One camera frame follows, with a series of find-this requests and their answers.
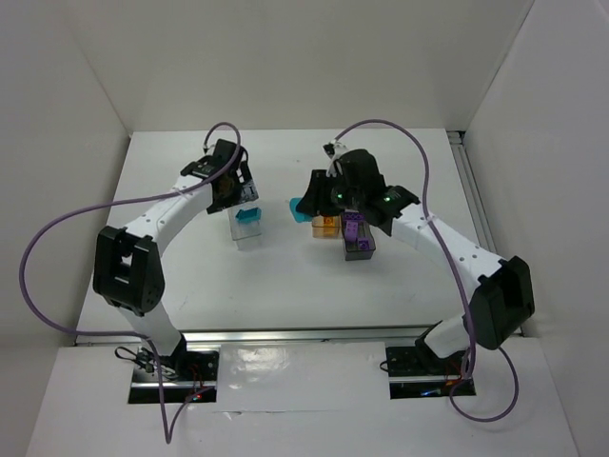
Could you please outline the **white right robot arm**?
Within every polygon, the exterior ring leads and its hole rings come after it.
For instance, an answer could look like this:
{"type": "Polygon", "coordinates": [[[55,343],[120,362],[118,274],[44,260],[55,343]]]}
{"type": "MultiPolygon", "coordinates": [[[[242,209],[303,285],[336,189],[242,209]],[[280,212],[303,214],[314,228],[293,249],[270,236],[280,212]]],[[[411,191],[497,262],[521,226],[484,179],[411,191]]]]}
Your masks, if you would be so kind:
{"type": "Polygon", "coordinates": [[[310,217],[359,212],[365,222],[444,268],[464,301],[463,313],[442,320],[417,341],[424,357],[446,359],[481,346],[495,350],[535,312],[530,268],[470,241],[402,186],[389,186],[375,157],[348,151],[329,169],[311,172],[297,212],[310,217]]]}

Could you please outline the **teal lego brick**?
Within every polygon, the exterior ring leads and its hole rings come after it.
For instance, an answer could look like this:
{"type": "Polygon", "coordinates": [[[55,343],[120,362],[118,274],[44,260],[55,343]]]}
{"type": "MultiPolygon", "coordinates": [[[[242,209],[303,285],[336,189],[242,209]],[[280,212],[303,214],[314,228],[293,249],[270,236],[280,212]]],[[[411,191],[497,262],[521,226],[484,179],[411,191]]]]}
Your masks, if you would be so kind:
{"type": "Polygon", "coordinates": [[[237,222],[242,225],[257,223],[260,221],[261,217],[262,210],[258,207],[240,209],[235,215],[237,222]]]}
{"type": "Polygon", "coordinates": [[[301,223],[310,223],[312,221],[312,217],[305,213],[300,212],[297,207],[301,203],[301,198],[295,197],[289,200],[289,210],[297,224],[301,223]]]}

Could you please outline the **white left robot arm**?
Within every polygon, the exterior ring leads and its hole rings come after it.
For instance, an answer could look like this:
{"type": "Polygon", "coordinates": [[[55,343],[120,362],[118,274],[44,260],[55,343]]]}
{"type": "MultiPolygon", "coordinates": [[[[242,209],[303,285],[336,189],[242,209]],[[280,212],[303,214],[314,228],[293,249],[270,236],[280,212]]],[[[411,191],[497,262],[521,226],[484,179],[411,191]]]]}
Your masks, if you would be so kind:
{"type": "Polygon", "coordinates": [[[175,372],[192,362],[187,341],[162,304],[166,280],[162,256],[196,216],[258,199],[246,149],[220,139],[210,154],[186,165],[169,191],[121,228],[104,227],[96,240],[93,290],[143,334],[146,351],[175,372]]]}

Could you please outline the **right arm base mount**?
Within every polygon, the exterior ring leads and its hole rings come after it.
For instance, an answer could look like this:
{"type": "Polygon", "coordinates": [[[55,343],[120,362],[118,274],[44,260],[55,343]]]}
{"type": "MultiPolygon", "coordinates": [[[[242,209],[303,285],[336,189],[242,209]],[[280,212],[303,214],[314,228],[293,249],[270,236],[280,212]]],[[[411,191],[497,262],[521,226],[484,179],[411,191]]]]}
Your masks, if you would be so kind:
{"type": "Polygon", "coordinates": [[[451,389],[456,396],[474,396],[473,381],[462,381],[464,350],[439,358],[419,342],[421,335],[389,337],[383,340],[384,356],[379,369],[386,376],[392,400],[448,397],[451,389]]]}

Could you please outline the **purple lego brick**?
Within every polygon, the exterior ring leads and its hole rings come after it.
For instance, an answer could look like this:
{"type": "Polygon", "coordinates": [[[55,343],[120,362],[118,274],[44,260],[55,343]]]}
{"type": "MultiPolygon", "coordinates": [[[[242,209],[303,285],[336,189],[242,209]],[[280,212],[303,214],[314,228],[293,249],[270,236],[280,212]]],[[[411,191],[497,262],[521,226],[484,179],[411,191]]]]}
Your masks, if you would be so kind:
{"type": "Polygon", "coordinates": [[[374,250],[374,243],[369,238],[359,238],[357,240],[357,248],[359,251],[370,251],[374,250]]]}

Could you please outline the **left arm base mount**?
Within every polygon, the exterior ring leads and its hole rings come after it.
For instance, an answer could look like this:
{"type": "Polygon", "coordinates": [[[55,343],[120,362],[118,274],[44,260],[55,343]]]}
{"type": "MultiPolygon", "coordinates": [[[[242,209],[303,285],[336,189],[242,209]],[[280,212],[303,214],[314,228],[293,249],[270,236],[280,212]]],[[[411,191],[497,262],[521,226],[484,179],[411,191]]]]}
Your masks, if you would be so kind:
{"type": "MultiPolygon", "coordinates": [[[[119,346],[114,356],[134,365],[128,394],[130,405],[159,404],[158,372],[152,353],[145,348],[119,346]]],[[[188,396],[197,404],[215,403],[220,362],[218,350],[189,351],[186,363],[178,368],[162,365],[165,401],[181,404],[188,396]]]]}

